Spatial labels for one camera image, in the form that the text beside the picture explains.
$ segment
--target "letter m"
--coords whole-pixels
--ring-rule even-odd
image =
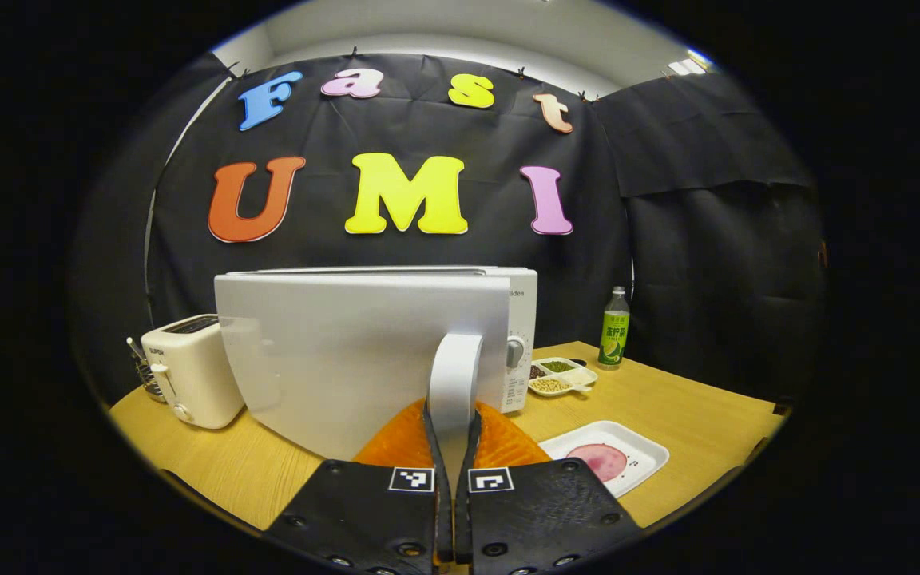
[[[361,170],[357,210],[347,220],[349,233],[381,233],[386,218],[379,215],[379,200],[400,232],[410,227],[417,208],[424,203],[424,215],[417,227],[424,233],[464,233],[467,220],[460,217],[457,192],[463,161],[456,157],[432,156],[424,161],[413,180],[389,153],[361,153],[354,157]]]

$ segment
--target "sliced ham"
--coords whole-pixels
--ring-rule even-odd
[[[566,456],[567,458],[584,459],[602,483],[620,477],[620,474],[627,469],[627,455],[620,449],[604,443],[581,445]]]

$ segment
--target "green bottle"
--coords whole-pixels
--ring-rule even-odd
[[[598,366],[618,369],[627,347],[627,330],[631,323],[631,306],[624,299],[623,285],[613,288],[613,298],[602,314],[602,338],[598,343]]]

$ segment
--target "white tray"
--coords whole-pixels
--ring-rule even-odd
[[[549,361],[560,361],[560,363],[565,363],[569,365],[570,367],[573,367],[573,369],[567,369],[567,371],[555,372],[555,371],[552,371],[552,369],[549,369],[548,367],[544,367],[544,365],[541,365],[542,363],[548,363]],[[554,395],[563,395],[564,393],[573,391],[573,388],[567,388],[565,390],[559,390],[559,391],[554,391],[554,392],[545,392],[545,391],[540,391],[538,389],[534,389],[534,382],[536,382],[538,379],[559,379],[559,381],[562,381],[565,383],[570,383],[570,382],[580,383],[580,385],[582,386],[593,385],[593,383],[595,383],[598,380],[598,374],[596,374],[596,372],[591,371],[591,369],[587,367],[583,367],[583,365],[577,365],[576,363],[573,363],[573,361],[566,359],[566,357],[546,357],[543,359],[536,359],[532,361],[530,364],[532,364],[534,367],[541,369],[541,371],[545,372],[545,375],[540,376],[540,378],[533,378],[527,381],[527,386],[530,388],[531,391],[533,391],[534,393],[537,393],[537,395],[552,397]]]
[[[572,432],[547,439],[539,443],[539,446],[555,461],[565,459],[570,451],[581,445],[599,443],[616,448],[627,456],[624,472],[602,483],[614,498],[641,485],[669,461],[667,448],[617,422],[591,422]]]

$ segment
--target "black cloth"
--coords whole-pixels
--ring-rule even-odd
[[[226,77],[226,66],[214,54],[172,77],[118,139],[113,160],[81,207],[67,262],[69,345],[108,404],[140,382],[125,338],[139,342],[152,328],[144,297],[151,194],[190,117]]]
[[[325,81],[343,69],[383,72],[373,98],[328,97]],[[298,70],[281,114],[244,132],[245,90]],[[457,73],[488,77],[492,108],[454,105],[446,91]],[[532,96],[555,95],[569,107],[573,133],[552,129]],[[157,325],[215,311],[216,274],[274,267],[350,265],[525,266],[539,273],[536,345],[583,339],[597,343],[602,308],[614,284],[627,284],[631,259],[627,216],[617,193],[613,161],[589,103],[540,81],[467,61],[419,55],[329,57],[251,73],[229,84],[187,131],[158,185],[149,247],[149,286]],[[395,229],[350,234],[359,153],[393,154],[413,178],[432,156],[457,157],[460,211],[468,232],[435,236]],[[284,222],[262,240],[226,244],[208,231],[215,171],[235,161],[258,170],[246,179],[244,218],[265,204],[273,157],[300,156]],[[558,170],[568,236],[540,236],[530,228],[536,210],[523,166]]]
[[[729,77],[671,77],[594,106],[617,165],[636,286],[627,356],[789,402],[824,310],[811,176]]]
[[[378,69],[373,98],[320,92],[335,73]],[[240,95],[292,70],[284,111],[246,131]],[[492,108],[453,105],[457,73],[494,84]],[[627,356],[732,391],[789,400],[810,378],[821,328],[821,223],[810,176],[766,117],[720,75],[649,81],[583,102],[540,81],[467,61],[419,55],[329,57],[230,81],[209,103],[158,179],[169,149],[225,70],[169,95],[92,194],[72,284],[94,381],[114,401],[137,385],[126,335],[215,311],[214,277],[299,266],[470,264],[539,273],[536,345],[597,343],[613,285],[636,286]],[[552,129],[533,101],[554,94],[573,133]],[[390,153],[413,178],[428,157],[457,157],[468,232],[436,236],[388,219],[379,234],[343,229],[354,215],[359,153]],[[266,164],[300,156],[284,222],[262,240],[226,244],[208,230],[218,168],[258,167],[240,215],[262,211]],[[149,170],[132,170],[136,161]],[[540,236],[523,166],[558,170],[568,236]],[[156,188],[140,276],[142,224]]]

